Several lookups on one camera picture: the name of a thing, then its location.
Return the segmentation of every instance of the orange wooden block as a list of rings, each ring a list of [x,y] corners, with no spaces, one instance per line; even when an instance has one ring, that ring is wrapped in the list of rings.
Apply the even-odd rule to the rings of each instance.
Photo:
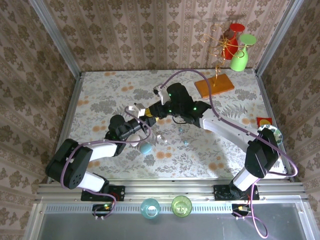
[[[235,89],[235,86],[232,84],[226,74],[218,75],[216,82],[215,79],[216,76],[208,78],[211,85],[211,95],[220,94]],[[196,81],[194,85],[203,99],[209,97],[209,89],[206,80]]]

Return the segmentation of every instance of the gold wire sculpture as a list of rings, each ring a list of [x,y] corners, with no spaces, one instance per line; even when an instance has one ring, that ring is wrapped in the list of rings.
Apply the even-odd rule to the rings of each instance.
[[[211,27],[210,27],[210,30],[212,32],[216,31],[216,29],[214,29],[214,27],[220,27],[221,31],[222,32],[224,31],[224,28],[223,28],[222,25],[220,25],[220,24],[212,24]],[[230,50],[228,48],[229,46],[242,48],[242,47],[245,47],[244,45],[241,46],[241,45],[232,45],[232,44],[230,44],[232,39],[229,40],[227,37],[224,36],[223,33],[222,33],[221,37],[222,37],[222,40],[215,39],[213,36],[210,36],[210,35],[208,35],[206,33],[201,34],[199,36],[199,41],[201,41],[203,43],[208,42],[210,39],[218,42],[217,46],[210,46],[209,50],[208,50],[208,53],[210,55],[215,56],[217,58],[222,58],[222,61],[215,65],[215,80],[214,80],[214,83],[213,83],[213,87],[216,85],[216,82],[217,82],[217,79],[218,79],[218,74],[221,72],[220,66],[223,66],[226,63],[225,51],[227,50],[233,57],[238,58],[238,59],[242,58],[245,55],[244,51],[238,50],[238,52],[242,52],[243,55],[242,56],[236,56],[232,52],[230,52]]]

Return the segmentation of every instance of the patterned wall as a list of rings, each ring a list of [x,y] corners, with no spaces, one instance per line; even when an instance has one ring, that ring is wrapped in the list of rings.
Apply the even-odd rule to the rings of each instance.
[[[256,36],[247,65],[255,67],[289,0],[44,2],[81,71],[87,72],[212,68],[217,58],[206,54],[208,44],[198,41],[199,35],[210,33],[211,20],[225,27],[237,21]]]
[[[34,9],[0,0],[0,239],[22,239],[74,78]]]
[[[320,227],[320,1],[305,0],[262,75]]]

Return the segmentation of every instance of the floral tablecloth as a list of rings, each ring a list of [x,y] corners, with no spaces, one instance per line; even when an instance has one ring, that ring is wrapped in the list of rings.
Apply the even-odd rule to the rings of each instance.
[[[123,115],[124,108],[133,103],[142,103],[147,107],[157,102],[159,99],[154,95],[153,87],[163,83],[175,72],[86,72],[69,137],[80,143],[102,139],[113,115]],[[200,72],[208,78],[215,75],[215,70]],[[223,73],[232,81],[234,90],[215,95],[215,107],[221,114],[257,128],[257,117],[268,116],[254,71],[223,69]],[[180,82],[193,100],[209,102],[201,99],[194,85],[194,82],[201,79],[194,72],[183,72],[168,86]],[[138,148],[127,145],[117,157],[90,162],[88,171],[112,179],[233,178],[244,166],[245,153],[214,132],[188,124],[177,125],[171,117],[159,120],[152,130],[153,136],[148,141],[152,144],[152,151],[148,154],[141,154]],[[157,139],[158,134],[162,134],[167,142]],[[272,170],[284,173],[282,161],[278,160]]]

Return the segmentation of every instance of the green glass cup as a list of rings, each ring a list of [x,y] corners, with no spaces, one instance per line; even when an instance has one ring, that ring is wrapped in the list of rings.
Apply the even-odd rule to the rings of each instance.
[[[192,203],[186,196],[176,196],[171,204],[173,213],[180,217],[187,217],[192,211]]]
[[[257,42],[256,37],[251,34],[242,34],[239,39],[244,43],[244,47],[234,54],[230,62],[230,68],[236,72],[245,70],[247,66],[249,60],[247,45],[253,45]]]

